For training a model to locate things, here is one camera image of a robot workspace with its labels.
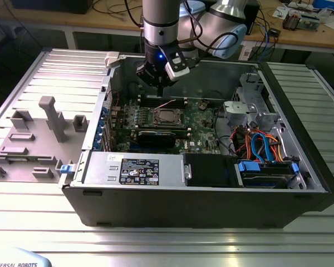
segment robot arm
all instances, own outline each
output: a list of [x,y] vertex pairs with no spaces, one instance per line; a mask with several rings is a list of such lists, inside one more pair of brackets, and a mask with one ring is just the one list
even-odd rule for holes
[[[246,26],[242,23],[245,20],[243,10],[247,0],[219,0],[211,6],[209,12],[195,13],[191,8],[188,11],[199,22],[199,25],[193,23],[195,32],[189,16],[180,19],[183,2],[143,0],[145,62],[137,68],[136,74],[148,85],[157,87],[158,96],[163,95],[164,87],[173,85],[181,76],[190,72],[183,50],[196,47],[214,56],[228,58],[246,33]],[[201,4],[198,1],[188,2]],[[234,34],[220,38],[226,32]],[[190,41],[180,44],[181,40]]]

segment wooden desk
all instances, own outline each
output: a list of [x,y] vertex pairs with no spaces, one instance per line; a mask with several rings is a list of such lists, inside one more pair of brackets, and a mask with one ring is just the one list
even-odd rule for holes
[[[274,9],[282,5],[280,1],[259,0],[259,2],[261,3],[265,19],[269,22],[270,27],[281,31],[276,44],[277,48],[334,53],[334,29],[321,24],[317,31],[305,31],[301,29],[288,31],[282,28],[282,19],[272,17]],[[244,48],[239,59],[247,60],[251,49],[256,46],[256,42],[262,41],[263,38],[259,27],[254,26],[251,35],[245,36],[244,42],[242,43]]]
[[[108,5],[123,4],[123,0],[109,0]],[[262,10],[265,15],[265,19],[269,22],[270,26],[281,30],[277,48],[306,50],[316,52],[329,52],[334,53],[334,29],[320,25],[317,32],[314,31],[287,31],[282,29],[282,20],[273,18],[267,13],[272,15],[272,8],[281,6],[278,0],[260,0]],[[132,0],[129,4],[130,7],[136,7],[141,5],[141,0]],[[102,11],[106,11],[105,0],[100,1],[96,8]],[[114,10],[124,10],[124,6],[115,7]],[[128,36],[138,36],[140,30],[131,22],[129,16],[126,14],[125,20],[121,20],[112,17],[108,14],[101,14],[93,9],[90,9],[86,14],[70,14],[60,12],[48,12],[48,11],[32,11],[25,9],[11,9],[14,15],[24,23],[27,27],[33,28],[47,28],[57,29],[64,31],[69,49],[76,49],[76,42],[73,33],[74,32],[90,32],[90,33],[103,33],[103,34],[118,34]],[[142,9],[136,8],[131,11],[132,15],[139,19]],[[12,27],[18,26],[17,21],[13,20],[6,7],[0,0],[0,20],[2,24]],[[258,45],[257,42],[263,40],[263,36],[260,33],[259,27],[255,26],[252,34],[246,36],[242,45],[244,46],[242,54],[239,59],[247,60],[252,47]]]

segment table leg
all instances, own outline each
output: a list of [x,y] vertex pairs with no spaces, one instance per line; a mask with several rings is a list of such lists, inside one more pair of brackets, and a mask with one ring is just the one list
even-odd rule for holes
[[77,49],[77,43],[72,31],[65,31],[68,49]]

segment workbench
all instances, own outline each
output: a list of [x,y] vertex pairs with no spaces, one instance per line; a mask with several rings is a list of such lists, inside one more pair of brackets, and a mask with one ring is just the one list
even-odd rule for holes
[[[98,51],[40,53],[0,108],[0,145],[16,109],[45,117],[38,100],[47,94],[69,95],[56,102],[65,118],[79,114],[90,120],[94,102],[82,104],[80,98],[97,96],[106,75],[105,56]],[[305,65],[268,65],[334,175],[333,89]],[[284,229],[92,228],[82,224],[57,184],[3,180],[0,246],[34,251],[54,267],[323,267],[334,265],[334,205],[308,212]]]
[[[113,4],[122,4],[122,0],[109,0],[109,6]],[[291,49],[291,50],[304,50],[313,52],[325,52],[334,53],[334,29],[331,29],[325,25],[320,25],[318,31],[287,31],[282,29],[282,20],[279,18],[273,18],[270,15],[273,14],[273,9],[281,6],[282,4],[278,0],[260,0],[262,10],[264,10],[265,19],[269,22],[270,26],[281,30],[280,37],[276,44],[276,48]],[[141,5],[141,0],[133,0],[130,3],[130,8]],[[96,5],[96,8],[102,11],[106,11],[105,1],[101,1]],[[115,7],[114,10],[124,10],[124,6]],[[67,45],[69,49],[76,49],[77,44],[75,40],[75,32],[88,32],[88,33],[102,33],[102,34],[117,34],[126,36],[140,36],[140,29],[138,29],[129,19],[125,16],[125,21],[109,16],[108,14],[102,14],[90,9],[86,14],[70,14],[60,12],[46,12],[46,11],[33,11],[25,9],[12,9],[14,15],[27,27],[27,28],[41,28],[41,29],[54,29],[63,31],[67,39]],[[142,9],[135,8],[131,11],[132,15],[138,20],[141,16]],[[19,23],[12,18],[5,6],[0,1],[0,22],[2,25],[8,27],[7,32],[11,32],[14,37],[13,27],[19,26]],[[251,49],[258,46],[264,39],[258,26],[255,26],[252,30],[252,34],[246,36],[242,42],[243,49],[240,54],[240,60],[248,60],[251,53]]]

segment electronic circuit board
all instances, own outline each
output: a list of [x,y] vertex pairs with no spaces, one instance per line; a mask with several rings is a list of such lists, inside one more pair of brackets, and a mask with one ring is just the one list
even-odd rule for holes
[[[215,108],[200,110],[200,101],[189,101],[184,108],[141,107],[130,101],[121,107],[114,120],[117,152],[180,154],[183,152],[219,154],[213,130]],[[171,132],[177,136],[174,147],[168,149],[142,148],[134,135],[142,130]]]

